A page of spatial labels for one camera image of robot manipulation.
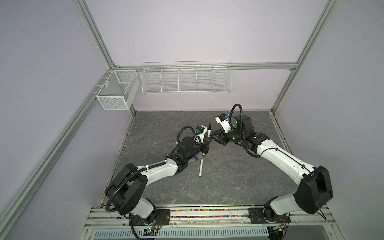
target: robotic arm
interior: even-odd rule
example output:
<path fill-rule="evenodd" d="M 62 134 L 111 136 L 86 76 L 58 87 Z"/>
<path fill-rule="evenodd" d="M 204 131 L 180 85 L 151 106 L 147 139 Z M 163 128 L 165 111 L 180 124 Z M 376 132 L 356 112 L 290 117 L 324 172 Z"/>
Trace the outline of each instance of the robotic arm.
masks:
<path fill-rule="evenodd" d="M 235 107 L 240 108 L 240 115 L 232 117 Z M 236 127 L 231 124 L 231 118 L 235 118 Z M 274 197 L 264 205 L 259 217 L 267 222 L 276 222 L 282 215 L 298 210 L 315 214 L 333 197 L 331 180 L 326 168 L 307 164 L 280 148 L 265 134 L 254 132 L 251 119 L 243 115 L 239 104 L 233 106 L 230 115 L 223 113 L 216 118 L 216 121 L 221 124 L 222 129 L 212 133 L 211 124 L 208 128 L 198 126 L 196 130 L 190 126 L 182 128 L 177 135 L 177 146 L 161 162 L 137 167 L 132 163 L 127 164 L 105 190 L 109 198 L 106 211 L 118 211 L 120 215 L 136 214 L 144 223 L 152 224 L 156 218 L 157 208 L 148 199 L 141 197 L 144 188 L 161 178 L 181 173 L 196 154 L 208 153 L 212 141 L 224 146 L 234 142 L 242 146 L 252 157 L 266 158 L 298 185 L 296 192 Z M 187 129 L 190 129 L 194 136 L 184 137 L 180 141 L 181 133 Z"/>

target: wire basket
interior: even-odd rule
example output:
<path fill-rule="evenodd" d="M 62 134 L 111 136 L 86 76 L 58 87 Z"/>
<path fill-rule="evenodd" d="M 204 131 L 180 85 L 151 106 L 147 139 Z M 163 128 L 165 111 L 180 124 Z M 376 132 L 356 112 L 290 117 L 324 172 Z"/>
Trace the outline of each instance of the wire basket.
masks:
<path fill-rule="evenodd" d="M 144 66 L 141 75 L 145 94 L 229 93 L 230 64 Z"/>
<path fill-rule="evenodd" d="M 129 110 L 140 81 L 134 70 L 113 70 L 96 95 L 105 110 Z"/>

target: white marker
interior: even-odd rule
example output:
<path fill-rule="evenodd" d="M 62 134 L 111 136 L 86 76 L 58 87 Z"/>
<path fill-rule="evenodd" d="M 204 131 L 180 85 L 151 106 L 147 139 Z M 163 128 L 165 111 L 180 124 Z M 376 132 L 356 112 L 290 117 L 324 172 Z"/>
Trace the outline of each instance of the white marker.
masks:
<path fill-rule="evenodd" d="M 199 177 L 201 177 L 201 171 L 203 171 L 203 157 L 200 159 L 200 172 L 199 172 Z"/>

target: metal beam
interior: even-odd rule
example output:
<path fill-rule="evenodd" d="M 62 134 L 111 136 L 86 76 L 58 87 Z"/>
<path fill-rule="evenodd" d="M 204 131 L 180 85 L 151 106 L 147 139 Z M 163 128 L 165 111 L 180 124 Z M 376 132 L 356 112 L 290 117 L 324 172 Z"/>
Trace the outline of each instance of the metal beam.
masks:
<path fill-rule="evenodd" d="M 84 119 L 92 109 L 96 101 L 96 94 L 110 73 L 111 71 L 108 70 L 100 79 L 97 86 L 89 94 L 80 109 L 73 116 L 49 151 L 45 154 L 44 158 L 40 161 L 39 165 L 28 178 L 24 186 L 14 197 L 5 212 L 0 216 L 0 240 L 6 239 L 25 209 L 28 207 L 28 204 L 31 202 L 32 198 L 35 196 L 40 186 L 55 166 L 72 137 L 75 135 L 76 131 L 79 129 Z"/>
<path fill-rule="evenodd" d="M 285 85 L 283 86 L 283 89 L 281 90 L 279 96 L 277 97 L 275 104 L 272 107 L 272 112 L 275 112 L 278 107 L 280 106 L 284 96 L 288 92 L 290 86 L 294 82 L 295 78 L 297 77 L 297 74 L 301 70 L 302 66 L 304 65 L 305 61 L 307 60 L 309 54 L 313 50 L 317 40 L 319 39 L 320 35 L 324 31 L 329 19 L 331 18 L 332 14 L 335 12 L 336 8 L 339 6 L 341 0 L 328 0 L 327 4 L 325 5 L 323 12 L 321 13 L 315 28 L 313 29 L 310 38 L 308 39 L 307 43 L 304 46 L 304 49 L 302 50 L 299 59 L 297 60 L 297 67 L 296 69 L 291 71 L 291 74 L 289 75 Z"/>
<path fill-rule="evenodd" d="M 172 65 L 175 68 L 193 68 L 193 67 L 214 67 L 218 64 L 196 64 L 196 65 Z M 156 68 L 170 68 L 171 65 L 154 65 Z M 231 63 L 231 70 L 254 70 L 254 69 L 295 69 L 297 63 L 295 62 L 281 62 L 281 63 Z M 117 66 L 116 70 L 136 70 L 142 72 L 143 66 Z"/>
<path fill-rule="evenodd" d="M 96 44 L 96 47 L 98 48 L 100 55 L 104 59 L 105 64 L 107 65 L 108 69 L 112 69 L 115 67 L 115 64 L 113 63 L 112 57 L 108 52 L 107 46 L 105 45 L 103 38 L 101 37 L 100 31 L 96 26 L 96 23 L 92 17 L 91 11 L 89 10 L 89 7 L 85 0 L 73 0 L 74 4 L 76 5 L 81 18 L 83 19 L 85 26 L 87 27 L 93 41 Z"/>

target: white mesh basket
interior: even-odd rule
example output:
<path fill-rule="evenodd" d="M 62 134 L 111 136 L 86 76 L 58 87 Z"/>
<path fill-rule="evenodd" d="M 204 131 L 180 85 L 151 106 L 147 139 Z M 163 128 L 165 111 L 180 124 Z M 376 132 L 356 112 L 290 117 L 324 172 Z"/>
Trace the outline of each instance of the white mesh basket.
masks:
<path fill-rule="evenodd" d="M 229 63 L 143 66 L 141 82 L 145 94 L 229 93 L 232 88 Z"/>
<path fill-rule="evenodd" d="M 97 94 L 105 110 L 129 110 L 140 81 L 134 70 L 113 70 Z"/>

